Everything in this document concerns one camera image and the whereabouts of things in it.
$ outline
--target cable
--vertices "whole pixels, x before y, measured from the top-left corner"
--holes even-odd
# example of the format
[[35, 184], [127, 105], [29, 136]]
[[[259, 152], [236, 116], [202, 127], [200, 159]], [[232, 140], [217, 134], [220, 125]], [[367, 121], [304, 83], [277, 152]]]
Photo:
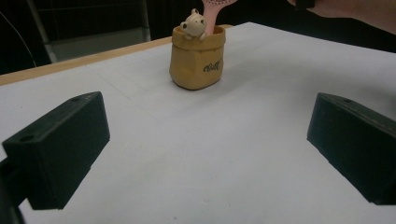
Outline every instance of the cable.
[[37, 67], [37, 65], [35, 64], [35, 58], [33, 57], [32, 52], [29, 50], [29, 48], [26, 45], [26, 42], [24, 41], [23, 37], [21, 36], [20, 32], [18, 32], [18, 30], [15, 28], [14, 25], [12, 25], [12, 23], [7, 19], [7, 17], [3, 14], [2, 11], [0, 11], [0, 14], [3, 16], [3, 18], [6, 20], [6, 22], [8, 22], [8, 24], [12, 27], [12, 29], [14, 29], [14, 31], [17, 33], [17, 35], [20, 37], [23, 45], [26, 47], [27, 51], [29, 52], [30, 58], [32, 59], [33, 64], [35, 65], [35, 67]]

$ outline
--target white animal figurine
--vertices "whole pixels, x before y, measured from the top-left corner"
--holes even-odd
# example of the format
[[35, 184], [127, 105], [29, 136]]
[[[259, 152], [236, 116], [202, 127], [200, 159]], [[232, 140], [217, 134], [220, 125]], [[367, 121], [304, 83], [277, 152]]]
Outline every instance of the white animal figurine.
[[199, 14], [197, 9], [191, 11], [191, 15], [180, 24], [180, 28], [187, 39], [199, 36], [199, 40], [203, 41], [206, 37], [206, 19]]

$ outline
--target dark background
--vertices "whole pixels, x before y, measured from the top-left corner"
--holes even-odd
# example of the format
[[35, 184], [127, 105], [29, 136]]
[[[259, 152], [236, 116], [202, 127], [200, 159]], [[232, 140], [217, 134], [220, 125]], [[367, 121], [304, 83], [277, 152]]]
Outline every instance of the dark background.
[[[34, 0], [49, 41], [96, 35], [143, 26], [141, 0]], [[151, 39], [170, 36], [193, 8], [203, 13], [201, 0], [147, 0]], [[0, 10], [19, 30], [36, 64], [50, 63], [25, 0], [0, 0]], [[224, 8], [217, 24], [247, 21], [340, 43], [396, 52], [396, 35], [360, 21], [326, 19], [295, 11], [286, 0], [239, 0]], [[0, 74], [33, 67], [15, 31], [0, 17]]]

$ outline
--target figurine ear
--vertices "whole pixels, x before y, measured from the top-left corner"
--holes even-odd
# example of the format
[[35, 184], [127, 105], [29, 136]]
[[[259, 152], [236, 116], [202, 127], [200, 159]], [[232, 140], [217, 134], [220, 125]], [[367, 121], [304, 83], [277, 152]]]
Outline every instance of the figurine ear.
[[183, 30], [187, 29], [187, 23], [183, 21], [183, 22], [180, 24], [180, 27], [181, 27], [181, 29], [183, 29]]

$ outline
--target wooden table edge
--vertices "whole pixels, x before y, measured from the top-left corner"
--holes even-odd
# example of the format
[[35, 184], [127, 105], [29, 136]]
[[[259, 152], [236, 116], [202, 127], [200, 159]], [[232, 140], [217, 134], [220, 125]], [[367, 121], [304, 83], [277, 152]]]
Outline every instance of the wooden table edge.
[[[231, 25], [224, 24], [221, 25], [224, 28], [229, 28], [232, 27]], [[52, 63], [52, 64], [47, 64], [35, 68], [30, 68], [26, 70], [21, 70], [18, 72], [13, 72], [13, 73], [8, 73], [4, 75], [0, 75], [0, 86], [11, 84], [14, 82], [19, 82], [19, 81], [24, 81], [30, 78], [35, 78], [35, 77], [42, 77], [45, 75], [49, 75], [52, 73], [56, 72], [61, 72], [67, 69], [79, 67], [82, 65], [86, 65], [89, 63], [97, 63], [101, 62], [103, 60], [111, 59], [111, 58], [116, 58], [120, 57], [122, 55], [130, 54], [130, 53], [135, 53], [141, 50], [145, 49], [152, 49], [155, 47], [159, 47], [161, 45], [169, 44], [172, 41], [172, 36], [168, 36], [165, 38], [161, 39], [156, 39], [152, 40], [149, 42], [141, 43], [141, 44], [136, 44], [120, 49], [113, 49], [109, 51], [104, 51], [100, 53], [96, 53], [93, 55], [88, 55], [85, 57], [80, 57], [64, 62], [59, 62], [59, 63]]]

